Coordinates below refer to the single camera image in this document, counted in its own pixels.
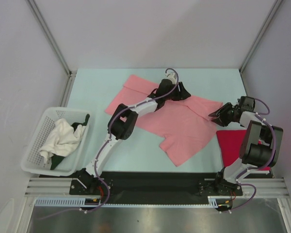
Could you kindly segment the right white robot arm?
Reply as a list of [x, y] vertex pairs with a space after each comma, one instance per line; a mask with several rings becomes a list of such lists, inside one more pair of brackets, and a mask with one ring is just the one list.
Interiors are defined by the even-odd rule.
[[217, 173], [214, 190], [225, 195], [232, 186], [253, 171], [268, 170], [278, 159], [283, 129], [268, 123], [270, 113], [255, 111], [256, 98], [241, 97], [237, 104], [228, 102], [209, 114], [212, 122], [226, 127], [239, 123], [243, 130], [220, 130], [216, 136], [224, 167]]

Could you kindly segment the pink t shirt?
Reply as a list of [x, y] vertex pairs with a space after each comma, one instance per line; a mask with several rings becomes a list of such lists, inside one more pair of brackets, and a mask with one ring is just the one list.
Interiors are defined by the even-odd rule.
[[[131, 75], [105, 112], [112, 115], [119, 104], [143, 101], [158, 84]], [[180, 166], [200, 152], [215, 136], [216, 125], [210, 114], [222, 107], [221, 102], [191, 96], [186, 100], [168, 100], [165, 105], [139, 117], [136, 126], [164, 138], [160, 148], [175, 166]]]

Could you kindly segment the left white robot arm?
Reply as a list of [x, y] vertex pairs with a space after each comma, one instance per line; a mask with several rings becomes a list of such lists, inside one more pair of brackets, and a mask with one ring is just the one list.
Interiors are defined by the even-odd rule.
[[161, 109], [167, 100], [182, 101], [189, 97], [191, 94], [182, 82], [163, 79], [159, 87], [153, 89], [143, 101], [129, 106], [118, 105], [108, 123], [104, 143], [95, 158], [85, 167], [85, 172], [99, 178], [115, 148], [131, 136], [139, 117]]

